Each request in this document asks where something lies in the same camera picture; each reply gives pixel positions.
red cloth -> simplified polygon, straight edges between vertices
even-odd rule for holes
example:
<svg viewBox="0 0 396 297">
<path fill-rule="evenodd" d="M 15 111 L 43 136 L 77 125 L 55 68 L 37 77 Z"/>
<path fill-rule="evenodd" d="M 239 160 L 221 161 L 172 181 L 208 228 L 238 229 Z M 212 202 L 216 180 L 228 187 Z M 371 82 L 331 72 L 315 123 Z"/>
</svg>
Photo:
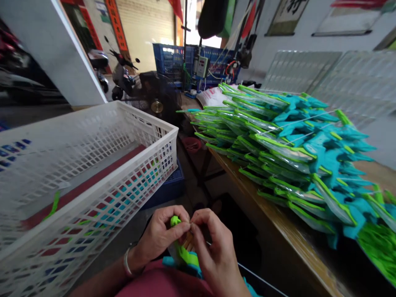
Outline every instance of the red cloth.
<svg viewBox="0 0 396 297">
<path fill-rule="evenodd" d="M 179 17 L 181 23 L 183 24 L 183 13 L 182 13 L 182 5 L 180 4 L 181 0 L 169 0 L 169 3 L 173 7 L 173 13 Z"/>
<path fill-rule="evenodd" d="M 256 17 L 256 1 L 253 4 L 252 10 L 250 11 L 249 17 L 246 20 L 246 25 L 242 31 L 242 39 L 244 39 L 247 35 L 249 35 L 250 30 L 253 27 L 253 23 L 255 22 Z"/>
<path fill-rule="evenodd" d="M 347 7 L 361 9 L 378 9 L 385 5 L 387 0 L 336 0 L 331 7 Z"/>
<path fill-rule="evenodd" d="M 151 262 L 143 274 L 126 285 L 116 297 L 213 297 L 208 284 L 174 268 L 162 265 L 162 260 Z"/>
</svg>

plastic crate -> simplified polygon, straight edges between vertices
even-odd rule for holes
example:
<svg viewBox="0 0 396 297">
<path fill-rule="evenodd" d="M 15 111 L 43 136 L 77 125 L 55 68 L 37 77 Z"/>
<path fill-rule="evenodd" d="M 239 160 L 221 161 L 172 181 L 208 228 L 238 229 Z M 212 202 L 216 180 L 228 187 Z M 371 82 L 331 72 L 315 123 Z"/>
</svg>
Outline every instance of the plastic crate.
<svg viewBox="0 0 396 297">
<path fill-rule="evenodd" d="M 0 295 L 64 295 L 174 172 L 177 131 L 115 101 L 1 132 L 0 160 L 9 165 L 0 164 Z M 21 209 L 42 204 L 61 182 L 134 143 L 146 148 L 33 229 L 24 228 Z"/>
<path fill-rule="evenodd" d="M 182 46 L 175 45 L 164 45 L 160 43 L 153 43 L 154 57 L 156 59 L 157 72 L 166 75 L 176 87 L 182 85 L 182 71 L 183 71 L 183 51 Z M 194 57 L 198 46 L 188 45 L 186 47 L 186 69 L 191 77 L 193 77 Z M 210 59 L 209 69 L 215 77 L 225 78 L 223 75 L 230 60 L 234 57 L 234 51 L 227 49 L 215 48 L 215 47 L 203 47 L 201 48 L 201 55 Z M 235 77 L 231 83 L 235 83 L 240 67 L 235 74 Z M 222 80 L 214 78 L 209 75 L 206 78 L 206 87 L 216 87 Z"/>
<path fill-rule="evenodd" d="M 210 59 L 210 65 L 209 65 L 209 70 L 211 73 L 213 73 L 213 75 L 215 77 L 218 78 L 225 78 L 226 76 L 224 75 L 224 71 L 226 70 L 227 65 L 229 64 L 229 62 L 231 60 L 234 59 L 234 51 L 230 50 L 228 51 L 227 49 L 219 49 L 219 48 L 215 48 L 215 47 L 202 47 L 201 48 L 201 56 L 204 56 L 206 58 Z M 237 73 L 235 73 L 235 77 L 234 79 L 231 81 L 231 83 L 235 83 L 237 78 L 238 78 L 238 74 L 240 71 L 240 67 L 237 70 Z M 222 82 L 221 79 L 217 79 L 213 77 L 212 75 L 209 75 L 206 78 L 206 87 L 217 87 L 217 85 L 219 83 Z"/>
<path fill-rule="evenodd" d="M 179 198 L 184 193 L 184 174 L 179 160 L 177 160 L 178 168 L 171 174 L 164 184 L 155 192 L 144 207 L 141 209 L 148 209 L 162 203 Z"/>
<path fill-rule="evenodd" d="M 167 76 L 176 87 L 181 87 L 183 80 L 184 47 L 153 43 L 157 72 Z M 195 47 L 186 47 L 186 70 L 192 75 Z"/>
</svg>

calligraphy scroll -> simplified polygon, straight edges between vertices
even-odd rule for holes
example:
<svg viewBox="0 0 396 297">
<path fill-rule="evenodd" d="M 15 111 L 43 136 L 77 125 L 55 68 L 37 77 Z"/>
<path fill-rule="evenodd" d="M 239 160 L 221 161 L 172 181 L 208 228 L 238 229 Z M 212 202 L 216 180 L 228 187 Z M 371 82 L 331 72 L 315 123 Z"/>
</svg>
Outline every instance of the calligraphy scroll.
<svg viewBox="0 0 396 297">
<path fill-rule="evenodd" d="M 307 3 L 308 0 L 281 0 L 265 36 L 294 35 Z"/>
</svg>

blue plastic crate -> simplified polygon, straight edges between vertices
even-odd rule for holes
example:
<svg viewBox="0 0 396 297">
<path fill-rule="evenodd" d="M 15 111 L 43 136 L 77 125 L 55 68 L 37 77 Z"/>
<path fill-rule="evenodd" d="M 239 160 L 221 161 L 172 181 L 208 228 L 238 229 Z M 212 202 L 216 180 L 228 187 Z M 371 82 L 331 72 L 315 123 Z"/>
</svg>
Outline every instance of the blue plastic crate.
<svg viewBox="0 0 396 297">
<path fill-rule="evenodd" d="M 176 45 L 164 45 L 160 43 L 153 43 L 154 57 L 156 59 L 157 72 L 167 76 L 176 87 L 181 87 L 182 85 L 182 73 L 183 73 L 183 51 L 182 46 Z M 190 76 L 193 76 L 194 68 L 194 57 L 198 46 L 188 45 L 186 47 L 186 69 Z M 215 47 L 203 47 L 201 48 L 201 56 L 210 59 L 209 69 L 218 78 L 225 78 L 224 70 L 226 69 L 230 60 L 234 57 L 234 51 L 225 49 L 219 49 Z M 238 68 L 237 73 L 231 83 L 235 83 L 240 68 Z M 216 87 L 222 80 L 216 79 L 212 75 L 206 78 L 206 87 Z"/>
<path fill-rule="evenodd" d="M 201 48 L 200 55 L 210 59 L 209 70 L 213 73 L 215 77 L 223 79 L 226 78 L 226 76 L 224 75 L 224 71 L 226 70 L 229 61 L 233 60 L 234 58 L 233 50 L 228 51 L 227 49 L 223 50 L 215 47 L 206 46 Z M 235 77 L 231 83 L 236 83 L 239 71 L 240 67 L 238 68 L 237 73 L 235 73 Z M 217 85 L 221 83 L 221 81 L 221 79 L 217 79 L 214 78 L 212 75 L 209 75 L 206 78 L 206 87 L 217 87 Z"/>
<path fill-rule="evenodd" d="M 183 79 L 184 48 L 176 45 L 153 43 L 157 72 L 167 76 L 176 87 L 181 87 Z M 186 47 L 186 69 L 192 75 L 195 47 Z"/>
<path fill-rule="evenodd" d="M 152 208 L 162 203 L 179 198 L 184 193 L 184 174 L 177 159 L 178 168 L 173 172 L 163 185 L 146 202 L 141 210 Z"/>
</svg>

scooter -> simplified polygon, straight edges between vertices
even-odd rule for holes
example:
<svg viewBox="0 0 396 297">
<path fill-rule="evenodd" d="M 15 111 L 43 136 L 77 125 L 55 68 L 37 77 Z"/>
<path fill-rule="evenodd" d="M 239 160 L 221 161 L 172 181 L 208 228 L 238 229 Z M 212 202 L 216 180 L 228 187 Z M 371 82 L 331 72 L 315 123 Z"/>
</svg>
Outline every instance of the scooter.
<svg viewBox="0 0 396 297">
<path fill-rule="evenodd" d="M 110 45 L 106 36 L 104 37 L 104 39 Z M 114 101 L 121 100 L 124 96 L 124 92 L 126 93 L 126 95 L 132 97 L 133 96 L 133 88 L 136 85 L 136 81 L 132 76 L 129 75 L 128 70 L 124 66 L 129 66 L 136 70 L 139 70 L 139 69 L 136 68 L 132 62 L 126 60 L 123 55 L 117 53 L 112 47 L 111 47 L 110 52 L 118 61 L 118 64 L 114 68 L 114 71 L 113 71 L 113 81 L 116 86 L 112 90 L 111 98 Z M 139 59 L 137 59 L 137 58 L 135 59 L 135 61 L 137 63 L 140 63 Z"/>
<path fill-rule="evenodd" d="M 88 58 L 90 59 L 91 65 L 96 72 L 96 76 L 102 86 L 103 92 L 108 92 L 108 80 L 102 74 L 102 71 L 108 66 L 108 57 L 105 52 L 92 49 L 88 52 Z"/>
</svg>

